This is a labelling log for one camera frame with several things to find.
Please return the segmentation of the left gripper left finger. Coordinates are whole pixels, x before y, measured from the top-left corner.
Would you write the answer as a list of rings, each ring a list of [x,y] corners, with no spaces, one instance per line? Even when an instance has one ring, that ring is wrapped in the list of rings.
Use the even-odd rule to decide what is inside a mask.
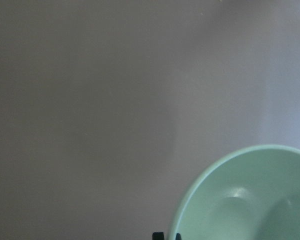
[[[153,232],[152,240],[164,240],[164,232]]]

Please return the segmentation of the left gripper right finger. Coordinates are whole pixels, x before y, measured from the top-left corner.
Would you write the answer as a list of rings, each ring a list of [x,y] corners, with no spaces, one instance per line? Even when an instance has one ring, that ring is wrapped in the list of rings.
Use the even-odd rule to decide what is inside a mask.
[[[175,240],[182,240],[182,236],[180,233],[177,233],[175,236]]]

